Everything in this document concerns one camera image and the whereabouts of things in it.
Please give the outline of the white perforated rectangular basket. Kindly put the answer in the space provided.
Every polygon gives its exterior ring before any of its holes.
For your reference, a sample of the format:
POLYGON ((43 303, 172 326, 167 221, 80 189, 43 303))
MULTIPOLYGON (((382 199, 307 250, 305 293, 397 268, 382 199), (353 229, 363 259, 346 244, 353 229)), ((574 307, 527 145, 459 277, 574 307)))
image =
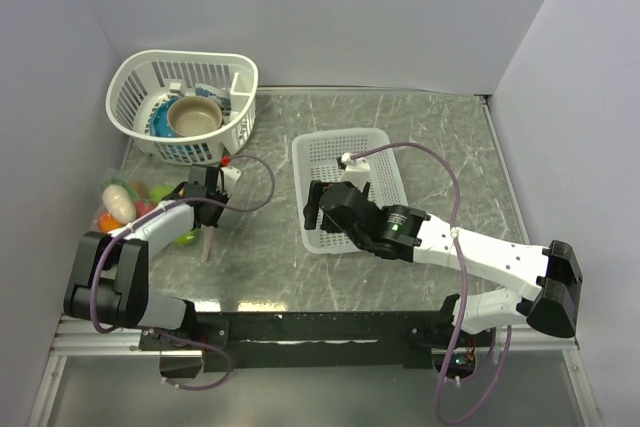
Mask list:
MULTIPOLYGON (((299 222, 304 222, 310 183, 314 180, 337 182, 343 170, 338 159, 345 153, 357 154, 386 145, 388 135, 377 128, 347 128, 318 131, 296 137, 292 141, 293 173, 299 222)), ((367 158, 370 164, 369 199, 379 207, 408 203, 394 153, 386 150, 367 158)), ((329 234, 320 229, 301 230, 304 247, 313 254, 339 255, 357 248, 342 234, 329 234)))

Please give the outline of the clear zip top bag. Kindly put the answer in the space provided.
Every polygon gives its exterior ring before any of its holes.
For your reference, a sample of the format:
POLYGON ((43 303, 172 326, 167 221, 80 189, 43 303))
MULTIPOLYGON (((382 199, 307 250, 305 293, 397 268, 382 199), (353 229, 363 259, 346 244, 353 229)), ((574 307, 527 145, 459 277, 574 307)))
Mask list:
POLYGON ((148 191, 144 183, 112 175, 103 181, 91 229, 123 241, 146 241, 154 257, 201 227, 215 228, 240 176, 234 167, 192 166, 176 186, 148 191))

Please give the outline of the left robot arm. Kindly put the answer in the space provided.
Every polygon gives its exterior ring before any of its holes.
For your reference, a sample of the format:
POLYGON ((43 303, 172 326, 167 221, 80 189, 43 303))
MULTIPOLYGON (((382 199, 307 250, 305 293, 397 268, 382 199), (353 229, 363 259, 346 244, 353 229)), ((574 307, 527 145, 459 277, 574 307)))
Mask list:
POLYGON ((150 261, 178 237, 215 227, 241 171, 193 166, 149 213, 109 233, 90 231, 79 241, 63 300, 68 317, 115 328, 163 330, 178 349, 197 340, 194 303, 157 294, 149 286, 150 261))

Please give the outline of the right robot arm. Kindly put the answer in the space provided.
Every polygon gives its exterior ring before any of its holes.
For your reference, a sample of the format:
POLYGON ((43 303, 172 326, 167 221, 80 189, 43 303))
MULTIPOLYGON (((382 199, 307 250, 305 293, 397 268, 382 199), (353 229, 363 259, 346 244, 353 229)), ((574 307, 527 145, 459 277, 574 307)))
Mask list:
POLYGON ((576 334, 583 275, 573 247, 507 242, 403 205, 378 207, 350 182, 311 183, 304 227, 343 234, 385 260, 433 264, 489 280, 495 291, 460 297, 437 322, 439 337, 460 345, 471 334, 527 324, 556 338, 576 334))

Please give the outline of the green fake apple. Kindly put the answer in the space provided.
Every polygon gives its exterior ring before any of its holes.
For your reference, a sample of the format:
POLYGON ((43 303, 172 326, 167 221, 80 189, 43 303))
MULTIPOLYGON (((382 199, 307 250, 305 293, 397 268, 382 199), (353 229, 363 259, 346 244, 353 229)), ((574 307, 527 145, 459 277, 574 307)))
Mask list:
POLYGON ((193 245, 199 238, 199 230, 191 230, 174 239, 173 243, 181 246, 193 245))

